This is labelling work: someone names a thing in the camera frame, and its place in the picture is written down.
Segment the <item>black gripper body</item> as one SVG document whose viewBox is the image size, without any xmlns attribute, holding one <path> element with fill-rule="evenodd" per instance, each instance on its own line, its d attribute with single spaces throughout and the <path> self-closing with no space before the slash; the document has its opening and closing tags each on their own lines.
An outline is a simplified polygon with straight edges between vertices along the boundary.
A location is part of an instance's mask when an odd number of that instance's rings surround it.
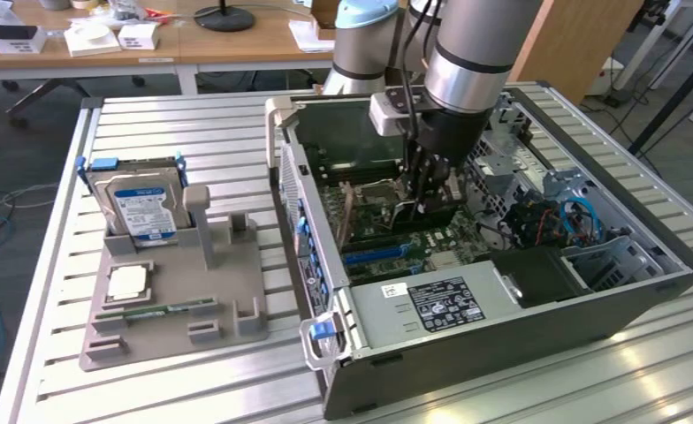
<svg viewBox="0 0 693 424">
<path fill-rule="evenodd" d="M 426 159 L 436 156 L 448 167 L 458 167 L 480 141 L 492 113 L 492 108 L 474 113 L 445 108 L 417 110 L 410 118 L 417 124 L 413 141 L 421 152 L 412 152 L 410 169 L 417 169 Z"/>
</svg>

